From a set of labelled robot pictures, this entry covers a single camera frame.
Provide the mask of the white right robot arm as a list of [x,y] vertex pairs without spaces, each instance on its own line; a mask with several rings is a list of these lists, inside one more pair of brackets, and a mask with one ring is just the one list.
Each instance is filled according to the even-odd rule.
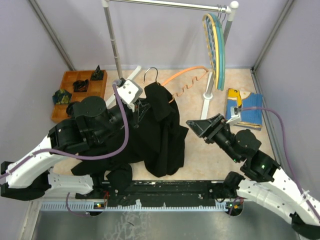
[[235,163],[243,163],[243,174],[231,171],[223,182],[227,197],[253,201],[284,219],[300,236],[320,238],[319,200],[260,150],[262,143],[249,129],[232,133],[229,121],[221,114],[186,123],[207,144],[217,144]]

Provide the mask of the black button-up shirt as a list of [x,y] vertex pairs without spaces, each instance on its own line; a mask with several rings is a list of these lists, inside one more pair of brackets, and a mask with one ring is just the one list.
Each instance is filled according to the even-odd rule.
[[71,169],[75,176],[89,175],[93,180],[93,190],[90,193],[78,195],[79,199],[101,198],[104,191],[108,190],[104,183],[109,182],[112,190],[123,192],[133,179],[132,167],[128,163],[119,161],[118,156],[100,160],[82,160]]

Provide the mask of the black t-shirt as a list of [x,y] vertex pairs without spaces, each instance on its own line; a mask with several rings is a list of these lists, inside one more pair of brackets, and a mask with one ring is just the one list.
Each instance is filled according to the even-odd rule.
[[184,166],[185,138],[188,128],[180,125],[179,108],[172,94],[151,83],[144,88],[150,108],[138,127],[129,127],[126,148],[108,160],[110,167],[144,162],[156,177],[173,175]]

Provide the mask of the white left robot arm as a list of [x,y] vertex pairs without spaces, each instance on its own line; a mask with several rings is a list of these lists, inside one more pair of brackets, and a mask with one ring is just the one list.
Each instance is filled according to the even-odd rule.
[[31,201],[55,192],[101,197],[104,186],[91,174],[63,178],[50,169],[67,158],[93,162],[119,155],[129,142],[130,126],[136,127],[150,107],[143,98],[129,105],[119,99],[112,108],[99,96],[75,102],[71,117],[55,125],[24,158],[1,163],[1,197]]

